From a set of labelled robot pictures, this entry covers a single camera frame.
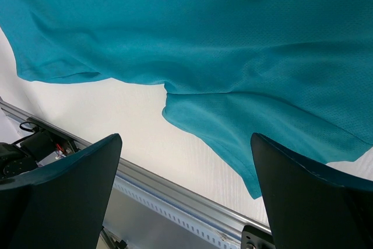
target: fabric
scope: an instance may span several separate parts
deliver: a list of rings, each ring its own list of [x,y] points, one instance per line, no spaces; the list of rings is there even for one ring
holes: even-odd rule
[[[26,80],[164,83],[170,123],[261,192],[250,137],[326,163],[373,144],[373,0],[0,0]]]

